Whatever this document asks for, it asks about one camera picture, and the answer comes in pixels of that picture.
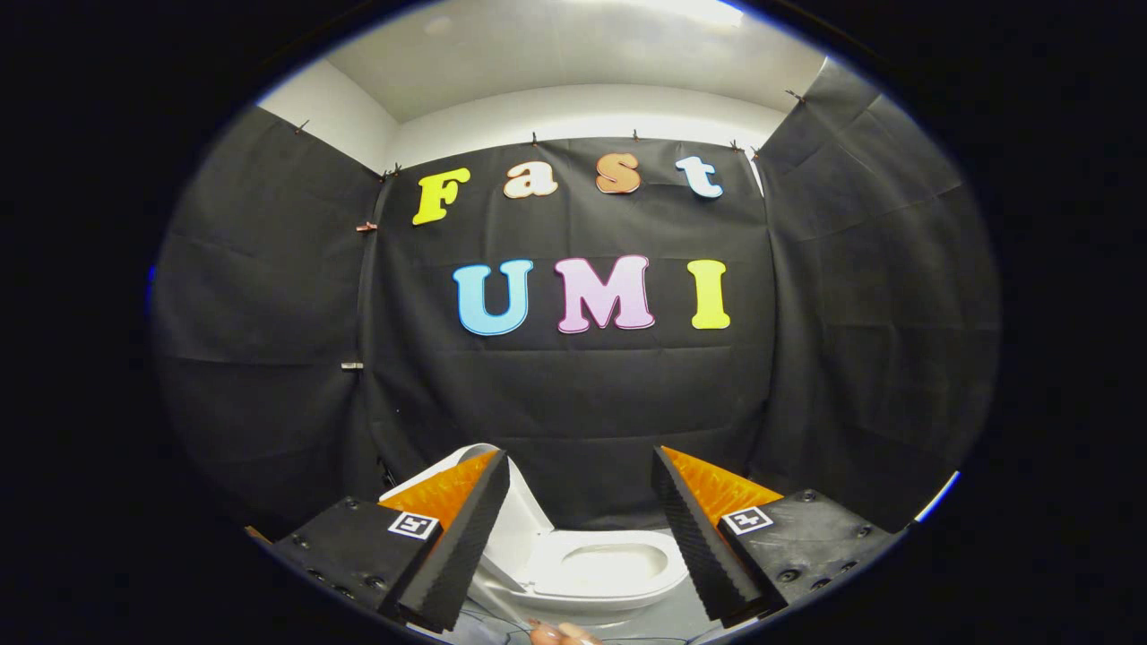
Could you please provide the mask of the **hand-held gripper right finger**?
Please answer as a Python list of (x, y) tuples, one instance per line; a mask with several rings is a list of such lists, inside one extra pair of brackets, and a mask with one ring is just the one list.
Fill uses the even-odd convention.
[(654, 449), (651, 489), (708, 617), (726, 628), (806, 605), (902, 541), (827, 494), (775, 494), (669, 446)]

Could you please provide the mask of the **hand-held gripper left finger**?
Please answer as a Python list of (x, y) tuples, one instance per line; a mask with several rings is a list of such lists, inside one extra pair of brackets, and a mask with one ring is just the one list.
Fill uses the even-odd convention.
[(385, 502), (348, 497), (272, 544), (272, 555), (328, 595), (427, 632), (457, 625), (512, 471), (493, 450)]

